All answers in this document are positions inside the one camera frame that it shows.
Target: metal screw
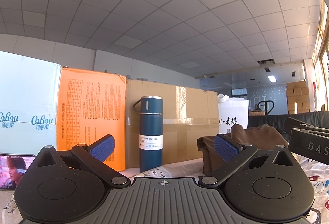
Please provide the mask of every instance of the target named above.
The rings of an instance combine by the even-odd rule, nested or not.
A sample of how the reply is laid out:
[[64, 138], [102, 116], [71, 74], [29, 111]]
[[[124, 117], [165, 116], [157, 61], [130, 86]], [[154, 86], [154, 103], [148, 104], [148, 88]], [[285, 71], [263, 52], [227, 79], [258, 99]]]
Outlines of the metal screw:
[[218, 180], [214, 177], [204, 177], [201, 180], [204, 184], [207, 185], [212, 185], [212, 184], [216, 184], [218, 182]]
[[125, 177], [114, 177], [112, 183], [116, 185], [125, 184], [128, 180]]

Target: ceiling light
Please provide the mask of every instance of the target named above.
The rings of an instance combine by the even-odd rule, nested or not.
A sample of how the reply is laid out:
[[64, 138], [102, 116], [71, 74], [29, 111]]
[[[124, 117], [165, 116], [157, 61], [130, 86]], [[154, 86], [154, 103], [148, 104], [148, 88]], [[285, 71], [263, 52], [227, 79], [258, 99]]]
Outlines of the ceiling light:
[[276, 82], [275, 76], [269, 76], [269, 80], [270, 80], [272, 83]]

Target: ventilation opening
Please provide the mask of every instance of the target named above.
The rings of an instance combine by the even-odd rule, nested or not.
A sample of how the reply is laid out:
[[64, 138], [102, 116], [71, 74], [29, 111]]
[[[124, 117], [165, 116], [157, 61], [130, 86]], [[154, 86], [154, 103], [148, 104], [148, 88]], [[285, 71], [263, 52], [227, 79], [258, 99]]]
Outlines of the ventilation opening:
[[37, 166], [55, 165], [56, 162], [50, 152], [45, 152]]
[[285, 151], [278, 152], [278, 154], [276, 155], [276, 157], [273, 161], [273, 164], [292, 166], [292, 163]]

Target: bottle label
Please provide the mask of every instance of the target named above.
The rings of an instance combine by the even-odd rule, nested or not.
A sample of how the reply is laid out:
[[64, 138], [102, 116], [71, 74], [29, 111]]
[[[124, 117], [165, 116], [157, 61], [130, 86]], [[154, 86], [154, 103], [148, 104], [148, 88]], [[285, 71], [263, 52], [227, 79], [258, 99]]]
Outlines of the bottle label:
[[143, 150], [161, 150], [162, 149], [163, 135], [159, 136], [146, 136], [139, 135], [139, 148]]

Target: blue gripper pad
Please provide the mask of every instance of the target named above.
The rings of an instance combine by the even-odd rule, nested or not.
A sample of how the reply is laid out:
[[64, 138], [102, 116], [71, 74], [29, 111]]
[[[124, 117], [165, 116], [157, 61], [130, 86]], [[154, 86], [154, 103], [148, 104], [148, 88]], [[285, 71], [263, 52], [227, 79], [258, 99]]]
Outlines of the blue gripper pad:
[[106, 135], [88, 147], [89, 153], [104, 162], [114, 151], [115, 141], [111, 135]]
[[216, 153], [223, 158], [226, 163], [239, 154], [239, 150], [234, 145], [218, 135], [213, 141], [213, 146]]

